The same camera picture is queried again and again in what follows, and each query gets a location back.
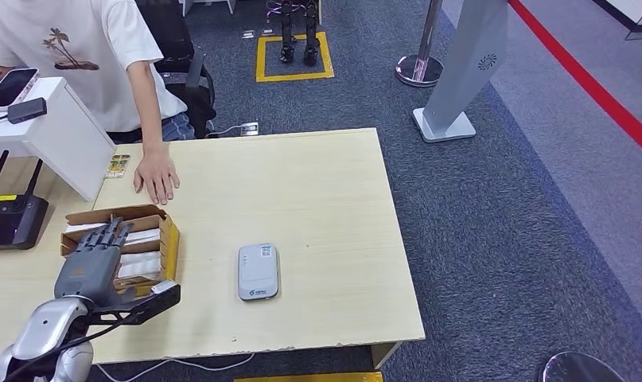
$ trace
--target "humanoid robot legs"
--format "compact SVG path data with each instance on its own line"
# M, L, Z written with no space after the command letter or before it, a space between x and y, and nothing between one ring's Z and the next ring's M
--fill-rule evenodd
M316 0L306 2L306 48L304 50L304 63L314 66L318 61L318 46L316 38L316 25L318 19L318 5ZM283 47L281 48L281 61L293 62L295 44L297 40L293 36L292 14L293 4L291 0L283 0L281 4L281 26L283 35Z

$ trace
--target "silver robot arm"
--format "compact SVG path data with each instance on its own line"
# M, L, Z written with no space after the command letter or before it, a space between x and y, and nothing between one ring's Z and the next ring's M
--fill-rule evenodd
M93 362L90 340L120 325L141 325L180 302L180 285L171 280L153 286L151 295L137 300L133 300L135 290L117 293L115 271L131 228L127 224L117 232L121 222L114 219L84 235L66 257L54 286L55 299L33 311L16 342L0 356L0 382L35 377L83 382ZM87 336L91 325L109 327Z
M11 374L15 364L34 360L58 348L66 340L75 320L87 314L87 307L75 297L58 298L40 305L26 322L16 343L2 353L0 382ZM86 341L38 363L28 376L53 375L52 382L83 382L92 362L93 346Z

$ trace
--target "router logo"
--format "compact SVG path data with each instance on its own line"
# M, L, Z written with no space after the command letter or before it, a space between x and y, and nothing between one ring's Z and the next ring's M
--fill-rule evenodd
M482 57L480 62L477 63L477 68L480 70L489 70L496 61L499 60L499 57L494 53L489 53L487 56Z

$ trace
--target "open cardboard box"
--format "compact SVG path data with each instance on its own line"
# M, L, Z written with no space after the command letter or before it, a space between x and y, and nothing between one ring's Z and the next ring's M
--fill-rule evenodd
M122 254L160 251L161 276L163 280L175 280L177 268L177 251L180 242L180 231L171 217L156 205L136 205L116 209L100 209L97 211L78 212L67 215L65 219L70 225L109 223L111 218L122 217L123 224L131 223L131 232L146 231L159 228L160 239L143 243L125 245ZM60 254L69 255L77 248L80 238L90 230L63 233L60 237ZM147 296L154 285L161 281L152 281L143 277L119 280L115 278L115 289L123 291L135 287L136 296Z

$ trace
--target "light wood tabletop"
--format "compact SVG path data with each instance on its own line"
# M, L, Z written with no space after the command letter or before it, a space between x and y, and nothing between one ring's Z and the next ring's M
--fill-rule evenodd
M181 232L181 302L94 340L95 363L373 345L379 367L403 341L424 338L374 129L173 142L169 150L181 187L162 208ZM131 155L130 164L123 178L103 182L94 209L149 203L132 186L141 146L117 154ZM33 252L0 260L0 352L51 297L61 259L59 232L47 231ZM243 302L237 252L265 242L279 251L279 293Z
M0 195L25 192L36 158L8 158L0 176ZM35 195L49 202L37 246L27 251L0 251L0 354L16 341L37 306L53 298L53 285L63 265L60 234L65 215L88 211L85 201L47 166L37 179Z

